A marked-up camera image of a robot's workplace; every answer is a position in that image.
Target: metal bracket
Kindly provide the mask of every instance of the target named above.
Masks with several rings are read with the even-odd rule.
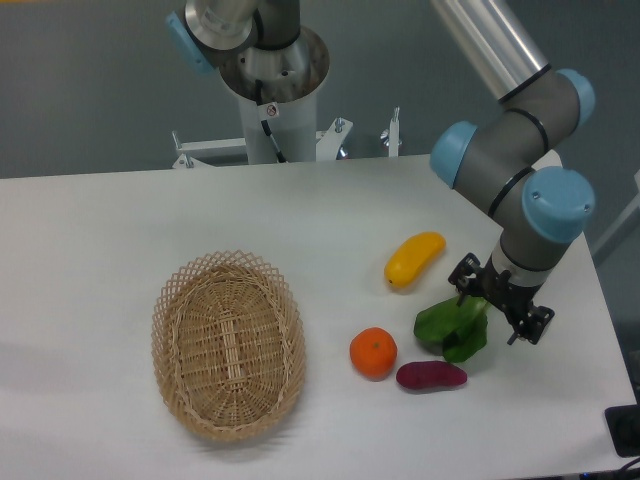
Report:
[[[335,161],[346,158],[348,154],[343,144],[352,128],[353,122],[338,117],[326,132],[316,132],[316,161]],[[215,166],[216,159],[220,159],[222,162],[224,157],[246,155],[247,153],[247,144],[244,138],[182,143],[178,138],[178,132],[173,131],[171,135],[178,155],[172,168],[211,167]],[[196,160],[194,155],[210,159],[213,165]]]

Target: white table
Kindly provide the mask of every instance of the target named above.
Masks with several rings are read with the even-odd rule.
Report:
[[[499,235],[427,157],[0,181],[0,478],[504,479],[617,468],[603,410],[634,402],[584,238],[537,302],[539,345],[501,314],[460,390],[411,395],[356,375],[351,339],[387,329],[397,366],[432,357],[418,311],[454,294]],[[407,293],[382,270],[407,237],[448,240]],[[186,432],[153,376],[153,306],[197,256],[242,249],[290,283],[308,374],[275,430],[237,445]]]

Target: wicker basket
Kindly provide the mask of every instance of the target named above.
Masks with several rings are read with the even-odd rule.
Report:
[[[155,307],[152,353],[171,413],[216,440],[275,425],[304,382],[302,323],[288,285],[240,251],[198,258],[171,277]]]

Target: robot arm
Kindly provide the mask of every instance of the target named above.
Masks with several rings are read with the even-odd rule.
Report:
[[[300,2],[187,0],[167,25],[187,61],[206,73],[251,47],[277,51],[294,43],[300,35]]]
[[[467,255],[449,281],[504,312],[521,337],[536,344],[553,311],[533,297],[583,231],[595,198],[577,172],[531,165],[588,119],[595,105],[589,82],[571,70],[551,69],[501,0],[432,0],[462,50],[503,107],[490,125],[450,127],[438,140],[431,166],[504,228],[482,268]]]
[[[504,312],[510,343],[535,344],[554,312],[533,298],[582,233],[595,199],[578,173],[532,165],[589,118],[595,95],[576,72],[551,69],[504,0],[432,4],[504,109],[483,128],[453,125],[432,151],[438,176],[504,229],[485,267],[469,254],[449,281],[461,301],[482,296]],[[328,71],[323,42],[300,28],[299,0],[187,0],[167,24],[196,70],[220,66],[227,86],[257,105],[293,104],[317,91]],[[254,135],[253,117],[243,118],[250,163],[273,157],[271,129]],[[315,118],[301,130],[283,127],[278,138],[292,157],[311,158]]]

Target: purple sweet potato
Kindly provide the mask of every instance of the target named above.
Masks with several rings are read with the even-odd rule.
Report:
[[[409,390],[457,387],[467,383],[467,374],[461,368],[447,362],[411,362],[396,373],[396,381]]]

